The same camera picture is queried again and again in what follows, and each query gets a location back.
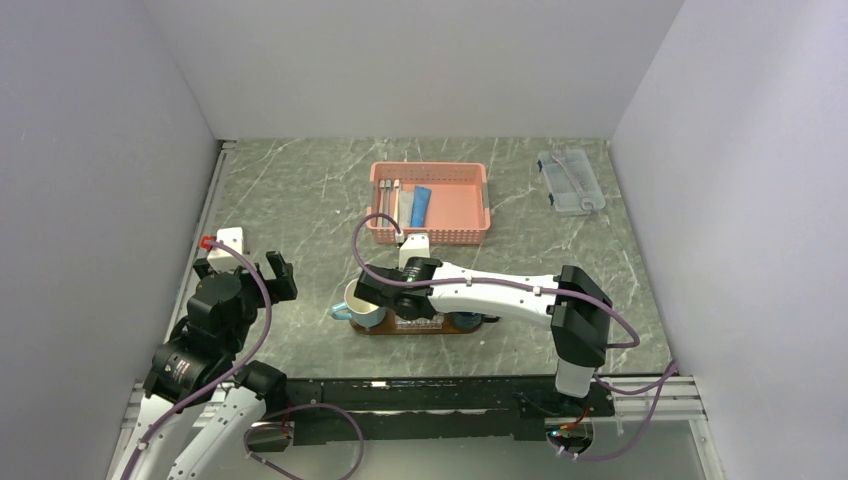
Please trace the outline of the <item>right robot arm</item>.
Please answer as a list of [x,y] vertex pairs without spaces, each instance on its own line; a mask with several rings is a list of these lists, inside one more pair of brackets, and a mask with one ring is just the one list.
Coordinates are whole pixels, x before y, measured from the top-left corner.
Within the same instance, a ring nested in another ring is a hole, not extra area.
[[613,303],[579,267],[515,276],[412,257],[403,269],[368,265],[354,297],[406,320],[470,313],[548,327],[558,356],[551,401],[564,415],[588,404],[593,375],[605,364]]

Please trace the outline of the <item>clear acrylic holder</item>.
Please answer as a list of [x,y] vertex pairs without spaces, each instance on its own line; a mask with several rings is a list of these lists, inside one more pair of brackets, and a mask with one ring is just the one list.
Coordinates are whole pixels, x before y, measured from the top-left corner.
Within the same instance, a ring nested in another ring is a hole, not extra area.
[[436,314],[433,318],[418,318],[407,320],[395,317],[395,326],[400,331],[440,330],[444,324],[444,315]]

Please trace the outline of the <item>brown wooden oval tray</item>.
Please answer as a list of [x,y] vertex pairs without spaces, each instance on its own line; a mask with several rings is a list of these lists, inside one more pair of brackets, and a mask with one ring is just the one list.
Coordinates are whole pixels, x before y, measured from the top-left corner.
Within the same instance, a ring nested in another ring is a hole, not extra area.
[[363,327],[353,320],[347,323],[363,335],[459,335],[477,331],[484,323],[479,314],[438,313],[433,319],[404,320],[389,311],[376,326]]

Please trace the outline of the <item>clear plastic storage box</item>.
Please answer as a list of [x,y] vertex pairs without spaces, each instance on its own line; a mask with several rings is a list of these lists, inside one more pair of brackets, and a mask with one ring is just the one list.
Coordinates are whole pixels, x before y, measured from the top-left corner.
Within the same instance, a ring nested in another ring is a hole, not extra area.
[[566,216],[598,213],[606,199],[587,152],[582,148],[541,151],[537,167],[548,188],[551,207]]

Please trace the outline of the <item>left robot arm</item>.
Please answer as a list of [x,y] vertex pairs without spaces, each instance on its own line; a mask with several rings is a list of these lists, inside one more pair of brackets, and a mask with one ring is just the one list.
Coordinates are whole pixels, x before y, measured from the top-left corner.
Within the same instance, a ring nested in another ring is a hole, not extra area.
[[186,315],[154,353],[132,435],[115,479],[205,479],[235,458],[247,430],[289,404],[286,375],[239,359],[259,312],[297,297],[293,265],[277,251],[273,278],[234,257],[198,259]]

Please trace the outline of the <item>blue toothpaste tube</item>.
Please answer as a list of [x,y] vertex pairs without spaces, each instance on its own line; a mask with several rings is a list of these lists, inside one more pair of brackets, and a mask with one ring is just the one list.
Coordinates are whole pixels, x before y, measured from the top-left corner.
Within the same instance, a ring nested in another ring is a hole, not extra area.
[[423,228],[425,226],[431,195],[430,188],[421,185],[415,186],[410,212],[410,226],[412,228]]

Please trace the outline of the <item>dark blue mug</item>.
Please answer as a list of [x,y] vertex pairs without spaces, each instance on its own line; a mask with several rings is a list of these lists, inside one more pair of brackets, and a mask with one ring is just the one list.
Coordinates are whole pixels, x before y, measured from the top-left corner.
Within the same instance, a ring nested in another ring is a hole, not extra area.
[[501,320],[499,316],[485,315],[477,312],[453,312],[450,314],[450,324],[460,332],[472,332],[483,324],[494,324]]

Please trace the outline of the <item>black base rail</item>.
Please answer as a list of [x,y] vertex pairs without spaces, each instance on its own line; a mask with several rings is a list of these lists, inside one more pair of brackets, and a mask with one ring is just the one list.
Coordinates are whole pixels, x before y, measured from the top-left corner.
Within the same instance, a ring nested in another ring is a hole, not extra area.
[[547,375],[291,379],[297,446],[335,441],[510,437],[541,441],[561,423],[614,416],[611,395],[559,393]]

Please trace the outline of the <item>light blue mug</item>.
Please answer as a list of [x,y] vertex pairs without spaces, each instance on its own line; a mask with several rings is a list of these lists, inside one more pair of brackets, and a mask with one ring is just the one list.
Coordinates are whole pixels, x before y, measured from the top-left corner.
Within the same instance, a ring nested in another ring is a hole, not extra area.
[[332,306],[329,315],[334,320],[349,321],[369,329],[376,327],[386,318],[387,310],[354,295],[357,280],[351,280],[345,287],[343,301]]

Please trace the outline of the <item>pink plastic basket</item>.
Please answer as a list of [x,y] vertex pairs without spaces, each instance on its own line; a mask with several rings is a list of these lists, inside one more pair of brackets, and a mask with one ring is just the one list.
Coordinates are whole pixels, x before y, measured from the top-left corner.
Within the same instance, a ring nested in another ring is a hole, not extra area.
[[487,172],[480,163],[376,162],[369,181],[372,199],[366,212],[379,213],[379,181],[400,179],[401,190],[416,185],[431,189],[425,226],[405,228],[407,235],[426,233],[442,245],[479,245],[491,226]]

